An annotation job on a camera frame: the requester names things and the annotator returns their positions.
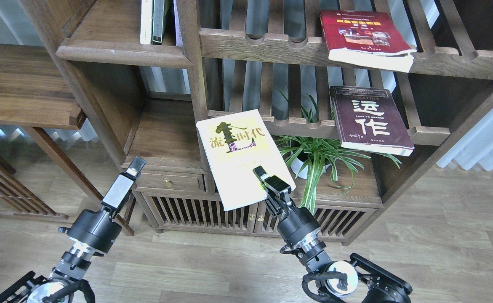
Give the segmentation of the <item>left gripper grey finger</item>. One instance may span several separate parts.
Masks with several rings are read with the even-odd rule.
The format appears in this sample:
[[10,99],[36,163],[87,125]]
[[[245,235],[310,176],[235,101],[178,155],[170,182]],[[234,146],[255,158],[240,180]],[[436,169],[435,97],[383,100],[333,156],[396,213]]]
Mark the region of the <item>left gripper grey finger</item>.
[[139,178],[141,170],[146,165],[146,161],[140,157],[135,157],[126,171],[119,174],[101,204],[102,209],[110,213],[119,213],[131,194],[131,188],[136,179]]

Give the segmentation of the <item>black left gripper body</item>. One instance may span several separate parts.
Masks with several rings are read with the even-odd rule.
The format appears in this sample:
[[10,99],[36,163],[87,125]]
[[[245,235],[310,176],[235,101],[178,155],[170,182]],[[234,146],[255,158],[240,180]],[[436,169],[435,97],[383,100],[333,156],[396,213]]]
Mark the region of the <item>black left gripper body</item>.
[[70,228],[60,227],[58,231],[79,240],[90,247],[108,253],[122,228],[110,219],[110,212],[83,210]]

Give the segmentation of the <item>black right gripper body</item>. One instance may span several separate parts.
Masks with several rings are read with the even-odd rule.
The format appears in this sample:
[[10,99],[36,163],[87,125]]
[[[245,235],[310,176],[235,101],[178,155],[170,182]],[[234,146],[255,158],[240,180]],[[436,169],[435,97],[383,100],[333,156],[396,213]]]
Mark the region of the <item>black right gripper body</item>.
[[318,221],[305,207],[288,207],[285,214],[287,216],[280,220],[277,230],[292,249],[296,249],[299,242],[307,235],[321,228]]

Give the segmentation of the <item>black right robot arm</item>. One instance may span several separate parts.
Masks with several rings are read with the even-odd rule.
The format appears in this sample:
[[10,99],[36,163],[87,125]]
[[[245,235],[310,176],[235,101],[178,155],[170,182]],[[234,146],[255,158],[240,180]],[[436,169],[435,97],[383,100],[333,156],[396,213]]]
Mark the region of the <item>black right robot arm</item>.
[[348,261],[333,261],[319,240],[321,227],[305,207],[297,207],[289,194],[291,187],[279,177],[270,176],[263,167],[254,174],[267,193],[266,207],[279,219],[277,230],[285,242],[282,254],[293,254],[306,267],[301,287],[320,303],[342,303],[352,295],[359,282],[368,287],[365,303],[409,303],[412,286],[389,271],[353,253]]

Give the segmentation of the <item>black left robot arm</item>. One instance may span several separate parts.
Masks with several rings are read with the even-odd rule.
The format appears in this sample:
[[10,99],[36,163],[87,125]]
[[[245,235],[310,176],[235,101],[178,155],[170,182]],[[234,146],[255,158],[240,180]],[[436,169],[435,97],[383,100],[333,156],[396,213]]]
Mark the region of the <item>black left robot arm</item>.
[[91,257],[108,253],[122,228],[114,221],[130,198],[132,186],[139,178],[146,161],[135,157],[126,171],[119,174],[95,212],[83,210],[71,227],[60,227],[61,233],[73,240],[50,276],[25,276],[0,293],[0,303],[71,303],[74,293],[81,291],[86,302],[96,297],[90,284],[83,278],[91,264]]

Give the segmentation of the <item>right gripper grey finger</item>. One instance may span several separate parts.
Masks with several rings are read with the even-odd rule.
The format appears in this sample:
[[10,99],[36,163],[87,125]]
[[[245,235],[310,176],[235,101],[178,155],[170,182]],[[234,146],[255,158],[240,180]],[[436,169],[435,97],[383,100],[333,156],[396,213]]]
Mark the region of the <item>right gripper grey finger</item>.
[[289,196],[292,191],[291,187],[279,177],[269,176],[262,166],[255,167],[253,172],[266,191],[265,202],[269,214],[279,219],[286,219],[293,202]]

